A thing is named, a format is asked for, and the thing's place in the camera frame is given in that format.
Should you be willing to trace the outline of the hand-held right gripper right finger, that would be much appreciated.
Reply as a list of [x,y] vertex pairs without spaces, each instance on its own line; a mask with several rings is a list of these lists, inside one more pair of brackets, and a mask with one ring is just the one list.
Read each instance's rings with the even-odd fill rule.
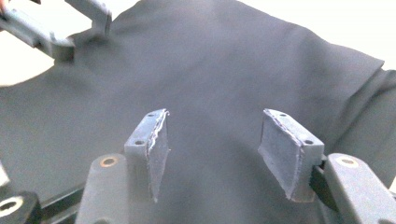
[[314,201],[310,178],[313,167],[322,161],[324,143],[320,139],[290,115],[264,109],[258,151],[288,200]]

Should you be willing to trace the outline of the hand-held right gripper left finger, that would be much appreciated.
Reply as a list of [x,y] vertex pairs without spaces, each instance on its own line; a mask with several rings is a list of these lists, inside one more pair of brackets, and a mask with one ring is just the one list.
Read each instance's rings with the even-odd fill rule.
[[170,152],[163,108],[147,113],[124,144],[134,202],[157,202]]

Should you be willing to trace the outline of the black pants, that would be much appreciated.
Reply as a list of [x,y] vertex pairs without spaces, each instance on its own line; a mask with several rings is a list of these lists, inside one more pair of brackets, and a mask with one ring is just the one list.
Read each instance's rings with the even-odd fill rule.
[[84,182],[165,108],[170,154],[159,199],[133,224],[319,224],[289,201],[258,148],[266,108],[327,153],[396,177],[396,71],[235,0],[141,0],[106,37],[75,35],[75,58],[0,88],[0,160],[42,200]]

